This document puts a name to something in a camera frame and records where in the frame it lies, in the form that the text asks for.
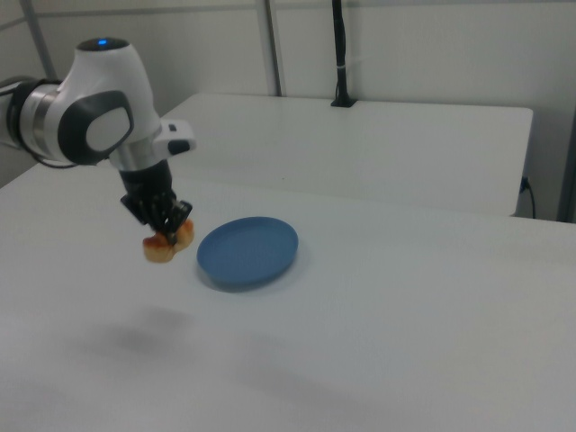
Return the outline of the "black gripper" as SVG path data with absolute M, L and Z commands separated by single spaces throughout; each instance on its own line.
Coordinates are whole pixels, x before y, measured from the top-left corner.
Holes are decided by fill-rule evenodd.
M 172 189 L 172 175 L 166 160 L 138 171 L 121 171 L 126 190 L 123 205 L 143 225 L 166 236 L 169 245 L 177 242 L 176 233 L 184 225 L 193 206 L 176 200 Z

